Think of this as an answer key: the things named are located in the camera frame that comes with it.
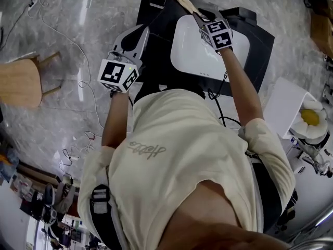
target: gray marble floor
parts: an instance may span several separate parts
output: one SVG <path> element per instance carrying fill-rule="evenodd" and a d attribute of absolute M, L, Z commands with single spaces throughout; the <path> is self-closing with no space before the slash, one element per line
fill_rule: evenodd
<path fill-rule="evenodd" d="M 102 125 L 109 109 L 109 93 L 96 81 L 100 61 L 105 58 L 118 34 L 132 27 L 136 22 L 140 0 L 41 0 L 44 7 L 41 16 L 58 31 L 65 33 L 78 43 L 89 60 L 91 83 L 97 111 Z M 275 36 L 270 63 L 259 95 L 266 104 L 278 77 L 310 91 L 319 98 L 325 83 L 322 54 L 310 39 L 310 12 L 303 0 L 204 0 L 222 8 L 242 6 L 253 10 L 258 16 L 258 25 Z M 22 13 L 30 0 L 0 0 L 2 14 L 0 26 L 4 36 Z M 66 158 L 63 148 L 76 146 L 83 149 L 89 140 L 85 131 L 101 135 L 92 92 L 79 88 L 80 80 L 88 80 L 87 62 L 80 50 L 64 36 L 44 25 L 36 12 L 25 12 L 13 29 L 6 47 L 0 52 L 4 63 L 29 52 L 36 51 L 40 57 L 47 57 L 60 51 L 61 59 L 54 60 L 41 72 L 44 91 L 56 87 L 57 93 L 43 99 L 36 109 L 25 109 L 1 105 L 4 121 L 0 128 L 14 142 L 20 159 L 43 170 L 62 175 L 58 164 Z M 131 88 L 135 97 L 140 84 Z M 219 101 L 224 114 L 237 118 L 231 97 L 221 96 Z M 207 100 L 218 113 L 214 102 Z M 129 127 L 132 130 L 132 112 L 129 108 Z M 95 148 L 100 138 L 93 140 Z M 74 160 L 66 171 L 80 179 L 86 152 L 73 148 Z"/>

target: wooden stool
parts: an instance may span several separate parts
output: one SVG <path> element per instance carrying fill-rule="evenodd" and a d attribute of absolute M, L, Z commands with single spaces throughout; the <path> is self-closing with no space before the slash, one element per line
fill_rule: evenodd
<path fill-rule="evenodd" d="M 59 52 L 38 61 L 38 56 L 22 59 L 7 64 L 0 64 L 0 101 L 13 106 L 37 107 L 42 98 L 54 93 L 61 85 L 47 92 L 42 92 L 38 68 L 48 64 Z"/>

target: white cloth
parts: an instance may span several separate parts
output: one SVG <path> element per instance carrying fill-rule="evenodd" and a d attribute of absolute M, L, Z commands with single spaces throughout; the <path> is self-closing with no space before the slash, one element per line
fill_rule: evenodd
<path fill-rule="evenodd" d="M 221 125 L 195 93 L 169 90 L 134 105 L 134 132 L 116 149 L 102 147 L 84 165 L 78 210 L 91 221 L 88 199 L 96 175 L 109 165 L 109 186 L 132 249 L 156 249 L 163 230 L 182 201 L 203 180 L 220 184 L 241 226 L 257 230 L 255 192 L 247 149 L 257 153 L 277 184 L 284 209 L 295 179 L 276 134 L 264 120 L 245 127 L 245 140 Z"/>

